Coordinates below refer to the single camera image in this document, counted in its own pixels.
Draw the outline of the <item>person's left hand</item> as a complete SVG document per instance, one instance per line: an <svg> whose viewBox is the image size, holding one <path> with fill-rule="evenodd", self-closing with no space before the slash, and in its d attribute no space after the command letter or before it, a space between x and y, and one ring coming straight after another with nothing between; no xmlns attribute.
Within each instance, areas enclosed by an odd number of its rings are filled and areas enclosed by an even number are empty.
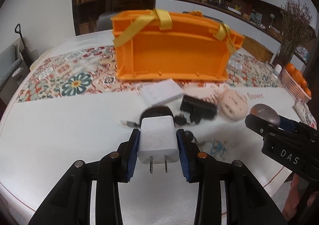
<svg viewBox="0 0 319 225"><path fill-rule="evenodd" d="M292 182L290 183L289 194L282 211L282 215L287 222L289 222L298 213L297 207L302 198L302 194L298 190L299 182L300 177L297 174L294 174Z"/></svg>

